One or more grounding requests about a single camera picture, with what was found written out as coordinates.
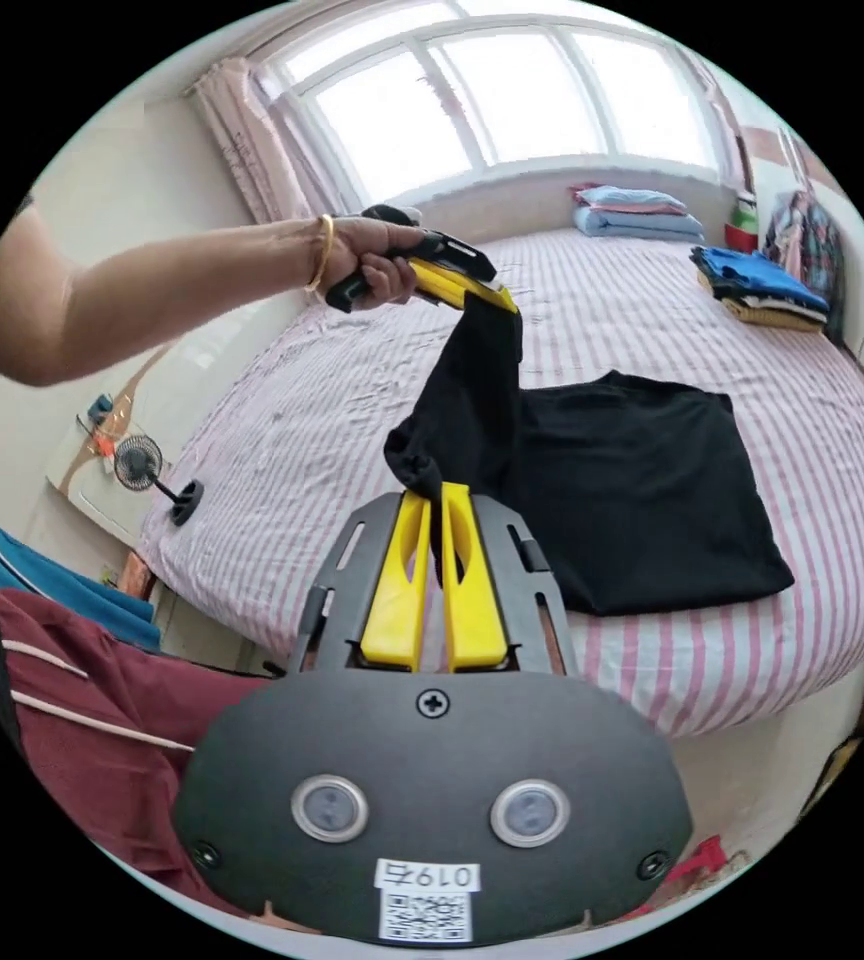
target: screw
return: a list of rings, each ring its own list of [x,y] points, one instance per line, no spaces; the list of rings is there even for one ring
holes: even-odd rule
[[[636,873],[640,880],[654,880],[661,876],[671,864],[669,855],[662,850],[650,853],[640,864]]]
[[[219,851],[208,843],[197,843],[192,848],[192,859],[206,870],[215,870],[222,863]]]
[[[419,713],[428,720],[437,720],[449,712],[449,698],[441,690],[426,690],[415,701]]]

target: hand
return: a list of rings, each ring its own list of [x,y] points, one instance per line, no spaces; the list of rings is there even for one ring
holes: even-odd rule
[[[356,310],[371,310],[383,303],[406,303],[415,292],[415,271],[401,257],[387,259],[390,249],[409,249],[425,236],[418,227],[402,227],[367,217],[341,217],[335,221],[335,240],[319,284],[323,294],[340,280],[361,269],[370,292],[356,301]]]

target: person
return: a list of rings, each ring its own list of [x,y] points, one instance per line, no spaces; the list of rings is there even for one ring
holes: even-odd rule
[[[253,301],[321,295],[356,270],[369,287],[359,309],[405,303],[415,274],[386,254],[422,236],[320,217],[149,243],[81,268],[27,198],[0,239],[0,374],[33,387],[84,377]],[[212,719],[271,682],[149,653],[50,600],[0,590],[0,725],[13,747],[108,852],[238,915],[198,875],[170,809]],[[271,905],[252,919],[303,929]]]
[[[383,256],[419,227],[321,217],[233,227],[69,263],[31,198],[0,240],[0,374],[29,386],[74,380],[175,340],[236,307],[287,290],[324,293],[356,269],[370,309],[404,303],[415,272]]]

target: label sticker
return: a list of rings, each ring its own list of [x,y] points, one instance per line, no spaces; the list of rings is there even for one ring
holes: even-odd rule
[[[378,860],[375,886],[394,893],[478,893],[477,863],[412,863],[409,860]]]
[[[468,893],[393,893],[381,890],[379,938],[394,943],[472,942]]]

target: window frame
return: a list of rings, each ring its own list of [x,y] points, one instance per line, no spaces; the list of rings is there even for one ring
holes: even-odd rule
[[[459,15],[440,23],[419,27],[371,43],[336,59],[328,66],[310,74],[301,81],[293,82],[288,73],[285,64],[290,53],[298,52],[302,47],[309,46],[312,43],[321,43],[327,40],[330,34],[334,35],[347,29],[356,20],[361,22],[370,16],[375,16],[380,7],[383,8],[381,12],[386,12],[411,4],[407,3],[407,0],[392,0],[387,4],[370,4],[366,8],[356,10],[320,27],[312,34],[306,33],[301,39],[289,41],[287,38],[281,38],[279,43],[269,44],[263,48],[262,67],[273,74],[280,89],[284,91],[282,96],[288,98],[296,116],[307,128],[305,132],[310,143],[319,152],[322,162],[335,177],[341,195],[348,194],[357,198],[359,205],[375,202],[360,181],[350,157],[345,152],[341,138],[332,133],[324,114],[318,109],[315,99],[317,94],[368,69],[370,66],[405,52],[419,60],[426,68],[433,84],[447,84],[445,74],[440,70],[431,54],[431,49],[434,46],[477,33],[495,36],[507,32],[543,33],[558,48],[566,67],[577,81],[578,89],[586,103],[590,118],[602,135],[605,152],[488,164],[479,148],[470,118],[465,117],[463,111],[460,118],[451,114],[450,118],[455,124],[467,151],[471,169],[458,176],[424,184],[422,187],[394,197],[380,198],[383,202],[415,206],[445,194],[455,193],[482,184],[503,182],[523,174],[554,173],[572,169],[586,172],[595,168],[621,168],[642,171],[659,169],[664,173],[690,177],[716,185],[722,183],[724,172],[729,169],[728,145],[724,132],[719,129],[719,120],[706,99],[705,91],[688,61],[686,52],[674,41],[646,27],[640,30],[585,18],[546,14],[473,16],[466,14],[454,0],[439,0],[439,2],[453,8]],[[595,75],[594,68],[588,63],[574,40],[576,33],[607,36],[658,50],[676,72],[684,89],[689,94],[697,115],[701,117],[702,137],[710,162],[714,166],[706,167],[663,158],[623,153],[620,149],[620,137],[614,117],[611,114],[608,99]]]

